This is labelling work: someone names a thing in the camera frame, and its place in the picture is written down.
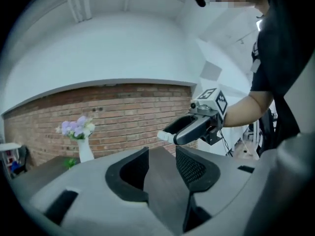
wire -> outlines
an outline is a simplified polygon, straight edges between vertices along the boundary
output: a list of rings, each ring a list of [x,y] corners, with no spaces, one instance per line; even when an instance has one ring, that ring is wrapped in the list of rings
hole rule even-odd
[[[227,141],[226,141],[226,139],[224,138],[224,135],[222,134],[222,131],[220,130],[219,131],[220,132],[220,135],[222,136],[222,138],[223,138],[223,140],[224,140],[224,145],[226,146],[226,148],[227,148],[227,153],[229,153],[232,157],[233,157],[233,155],[232,155],[232,153],[231,153],[231,151],[230,151],[230,149],[229,149],[229,147],[228,147],[228,143],[227,143]]]

white desk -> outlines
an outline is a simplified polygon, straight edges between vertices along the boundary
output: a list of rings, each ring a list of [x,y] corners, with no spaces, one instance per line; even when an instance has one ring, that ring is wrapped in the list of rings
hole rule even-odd
[[[8,144],[0,144],[0,153],[2,157],[2,162],[8,172],[8,175],[10,176],[10,170],[9,167],[12,165],[12,162],[19,160],[19,153],[18,148],[20,148],[21,145],[16,143],[8,143]],[[8,156],[5,152],[10,150],[11,155]]]

vase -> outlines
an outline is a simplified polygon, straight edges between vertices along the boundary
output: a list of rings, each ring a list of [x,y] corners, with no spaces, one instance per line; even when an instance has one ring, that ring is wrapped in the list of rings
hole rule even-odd
[[[89,139],[77,140],[79,146],[80,162],[84,163],[94,159],[93,153],[89,145]]]

forearm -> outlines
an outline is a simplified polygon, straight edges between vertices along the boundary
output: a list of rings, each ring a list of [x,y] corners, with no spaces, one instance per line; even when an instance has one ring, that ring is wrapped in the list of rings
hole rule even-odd
[[[257,121],[264,112],[251,96],[246,96],[227,109],[224,127],[238,127]]]

white ceiling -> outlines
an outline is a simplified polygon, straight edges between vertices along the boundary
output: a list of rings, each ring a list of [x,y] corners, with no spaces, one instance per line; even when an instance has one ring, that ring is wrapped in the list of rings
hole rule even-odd
[[[185,1],[129,0],[128,11],[151,13],[175,20],[185,11]],[[125,0],[90,0],[91,12],[96,17],[122,11],[124,3]],[[212,14],[215,13],[219,16],[209,21],[200,37],[216,43],[234,59],[245,74],[250,75],[251,50],[258,35],[256,16],[260,16],[260,13],[253,8],[231,8],[218,13],[214,7]],[[75,22],[66,0],[34,0],[20,17],[8,40],[5,51],[9,62],[13,64],[42,38],[52,37],[54,32],[73,24]]]

